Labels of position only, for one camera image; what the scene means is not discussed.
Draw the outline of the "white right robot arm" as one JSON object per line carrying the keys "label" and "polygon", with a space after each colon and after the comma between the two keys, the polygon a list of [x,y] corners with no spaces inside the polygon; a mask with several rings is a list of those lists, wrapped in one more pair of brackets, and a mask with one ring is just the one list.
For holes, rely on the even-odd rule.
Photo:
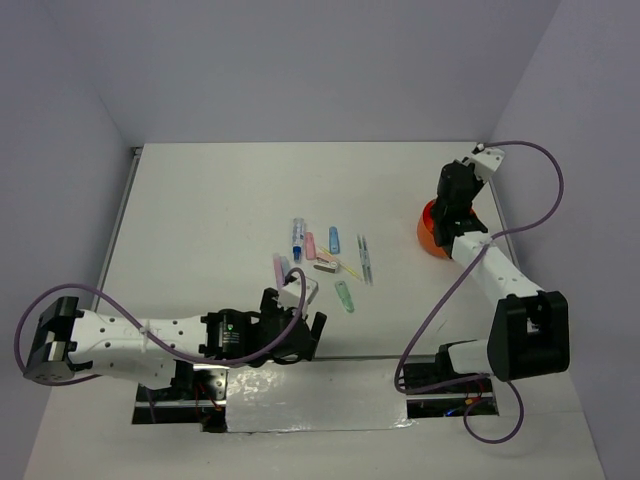
{"label": "white right robot arm", "polygon": [[468,158],[445,165],[430,208],[434,244],[469,271],[495,312],[486,340],[443,345],[436,383],[457,391],[470,374],[513,381],[564,372],[570,364],[569,309],[564,295],[545,291],[497,247],[472,208],[486,183]]}

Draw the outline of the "yellow gel pen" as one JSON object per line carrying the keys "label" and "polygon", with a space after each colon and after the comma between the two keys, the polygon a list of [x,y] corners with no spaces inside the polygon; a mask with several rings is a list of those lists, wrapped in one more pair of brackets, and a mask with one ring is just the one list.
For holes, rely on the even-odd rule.
{"label": "yellow gel pen", "polygon": [[347,273],[349,273],[351,276],[353,276],[354,278],[356,278],[357,280],[363,282],[364,278],[357,273],[354,269],[352,269],[351,267],[349,267],[344,261],[340,260],[336,255],[332,254],[328,249],[324,248],[323,246],[318,246],[318,249],[325,255],[328,255],[333,261],[336,261],[339,266],[341,267],[341,269],[345,270]]}

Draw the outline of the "blue correction tape dispenser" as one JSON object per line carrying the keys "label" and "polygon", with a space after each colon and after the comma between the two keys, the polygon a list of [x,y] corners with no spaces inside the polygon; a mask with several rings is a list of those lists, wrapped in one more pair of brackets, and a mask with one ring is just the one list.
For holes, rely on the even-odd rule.
{"label": "blue correction tape dispenser", "polygon": [[335,226],[329,228],[329,251],[332,255],[340,253],[339,233]]}

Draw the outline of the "pink correction tape dispenser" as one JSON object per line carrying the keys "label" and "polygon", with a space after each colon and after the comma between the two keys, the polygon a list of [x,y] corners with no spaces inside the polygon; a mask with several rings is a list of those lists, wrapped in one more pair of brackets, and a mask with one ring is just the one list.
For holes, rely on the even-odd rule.
{"label": "pink correction tape dispenser", "polygon": [[306,232],[304,236],[305,257],[309,261],[313,261],[317,257],[314,235],[311,232]]}

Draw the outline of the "clear blue gel pen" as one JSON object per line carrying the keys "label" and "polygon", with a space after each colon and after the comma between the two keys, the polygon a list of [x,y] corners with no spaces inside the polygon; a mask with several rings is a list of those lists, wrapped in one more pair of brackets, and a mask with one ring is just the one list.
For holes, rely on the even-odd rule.
{"label": "clear blue gel pen", "polygon": [[366,264],[366,258],[365,258],[365,252],[364,252],[364,248],[363,248],[363,243],[362,243],[362,238],[359,234],[357,234],[357,243],[358,243],[358,250],[359,250],[359,258],[360,258],[360,263],[361,263],[361,268],[362,268],[362,276],[364,279],[365,284],[369,284],[369,277],[368,277],[368,272],[367,272],[367,264]]}

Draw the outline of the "green correction tape dispenser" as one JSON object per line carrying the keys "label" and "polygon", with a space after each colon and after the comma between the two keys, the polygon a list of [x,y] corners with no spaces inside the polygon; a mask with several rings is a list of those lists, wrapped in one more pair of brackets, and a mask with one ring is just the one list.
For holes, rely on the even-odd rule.
{"label": "green correction tape dispenser", "polygon": [[353,313],[355,311],[355,306],[346,282],[340,280],[337,281],[334,286],[344,310],[348,313]]}

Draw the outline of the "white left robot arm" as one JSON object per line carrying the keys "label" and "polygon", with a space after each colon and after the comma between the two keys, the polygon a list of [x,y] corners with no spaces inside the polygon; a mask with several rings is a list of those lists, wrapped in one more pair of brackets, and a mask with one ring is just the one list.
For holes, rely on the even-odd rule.
{"label": "white left robot arm", "polygon": [[61,296],[38,317],[25,378],[43,385],[73,385],[95,377],[189,396],[195,367],[259,368],[314,358],[327,317],[307,314],[313,288],[267,288],[257,311],[222,309],[179,319],[137,320],[122,307],[115,314],[81,309]]}

